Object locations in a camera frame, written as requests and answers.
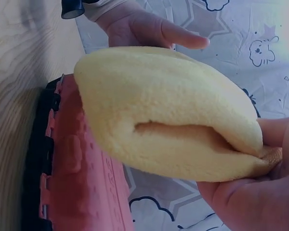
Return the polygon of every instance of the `sleeve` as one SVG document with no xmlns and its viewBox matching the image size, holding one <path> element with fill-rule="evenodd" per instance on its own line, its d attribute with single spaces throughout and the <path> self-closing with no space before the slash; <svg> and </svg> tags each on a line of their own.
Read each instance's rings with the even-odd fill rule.
<svg viewBox="0 0 289 231">
<path fill-rule="evenodd" d="M 83 3 L 85 9 L 85 16 L 92 22 L 101 17 L 107 11 L 115 8 L 116 6 L 126 2 L 128 0 L 99 0 L 93 3 Z"/>
</svg>

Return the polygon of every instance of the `hand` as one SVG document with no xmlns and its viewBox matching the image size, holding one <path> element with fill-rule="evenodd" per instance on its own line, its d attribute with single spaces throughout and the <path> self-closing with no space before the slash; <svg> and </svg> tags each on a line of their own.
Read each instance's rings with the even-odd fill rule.
<svg viewBox="0 0 289 231">
<path fill-rule="evenodd" d="M 289 231 L 289 118 L 258 122 L 264 144 L 283 148 L 282 163 L 260 179 L 199 182 L 198 188 L 232 231 Z"/>
<path fill-rule="evenodd" d="M 97 24 L 107 33 L 109 46 L 155 46 L 171 48 L 179 44 L 203 49 L 210 41 L 146 12 L 138 3 L 127 1 L 103 14 Z"/>
</svg>

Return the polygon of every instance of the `wood grain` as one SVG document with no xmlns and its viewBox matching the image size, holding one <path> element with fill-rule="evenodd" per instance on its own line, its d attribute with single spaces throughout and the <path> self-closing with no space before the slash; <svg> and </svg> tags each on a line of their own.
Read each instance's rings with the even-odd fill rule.
<svg viewBox="0 0 289 231">
<path fill-rule="evenodd" d="M 0 0 L 0 231 L 20 230 L 24 160 L 40 90 L 84 54 L 59 0 Z"/>
</svg>

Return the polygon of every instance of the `black plastic edge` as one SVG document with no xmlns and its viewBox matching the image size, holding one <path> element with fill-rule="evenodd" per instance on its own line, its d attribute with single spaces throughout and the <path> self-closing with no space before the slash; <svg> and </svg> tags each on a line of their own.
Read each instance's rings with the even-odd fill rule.
<svg viewBox="0 0 289 231">
<path fill-rule="evenodd" d="M 60 79 L 47 84 L 39 97 L 23 175 L 21 231 L 53 231 L 51 221 L 39 217 L 39 187 L 41 174 L 52 173 L 54 143 L 45 136 L 45 131 L 50 110 L 59 109 L 61 97 L 54 91 Z"/>
</svg>

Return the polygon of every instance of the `black object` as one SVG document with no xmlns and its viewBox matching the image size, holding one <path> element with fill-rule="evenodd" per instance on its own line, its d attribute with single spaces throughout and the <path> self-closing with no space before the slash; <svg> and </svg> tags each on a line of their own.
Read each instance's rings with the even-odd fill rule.
<svg viewBox="0 0 289 231">
<path fill-rule="evenodd" d="M 77 18 L 85 13 L 82 3 L 96 3 L 99 0 L 61 0 L 62 19 Z"/>
<path fill-rule="evenodd" d="M 39 217 L 39 187 L 41 174 L 52 174 L 54 143 L 51 137 L 45 136 L 45 131 L 50 110 L 59 109 L 61 97 L 54 91 L 60 80 L 50 82 L 39 97 L 23 176 L 21 231 L 53 231 L 51 221 Z"/>
</svg>

